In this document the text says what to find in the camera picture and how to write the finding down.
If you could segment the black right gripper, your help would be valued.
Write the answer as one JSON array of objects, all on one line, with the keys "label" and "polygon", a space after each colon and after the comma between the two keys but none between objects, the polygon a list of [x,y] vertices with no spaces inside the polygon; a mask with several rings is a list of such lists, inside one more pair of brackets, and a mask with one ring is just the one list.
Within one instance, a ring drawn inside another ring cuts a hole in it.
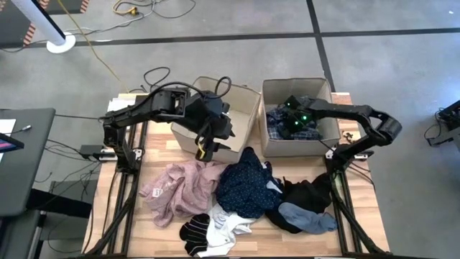
[{"label": "black right gripper", "polygon": [[282,108],[282,136],[285,139],[318,139],[313,116],[300,109],[303,101],[290,96]]}]

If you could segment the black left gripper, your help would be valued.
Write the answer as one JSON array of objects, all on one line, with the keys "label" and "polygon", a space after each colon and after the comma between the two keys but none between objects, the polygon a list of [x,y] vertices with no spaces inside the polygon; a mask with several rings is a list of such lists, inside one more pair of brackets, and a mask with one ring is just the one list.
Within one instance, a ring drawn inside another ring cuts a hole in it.
[{"label": "black left gripper", "polygon": [[220,142],[214,142],[214,138],[227,140],[229,137],[234,137],[232,131],[231,119],[222,114],[222,112],[212,109],[199,109],[193,112],[193,118],[197,122],[198,131],[195,138],[195,144],[198,145],[198,150],[195,155],[196,160],[207,161],[207,151],[202,145],[205,141],[210,140],[212,143],[210,149],[218,151],[220,149],[230,150],[231,148]]}]

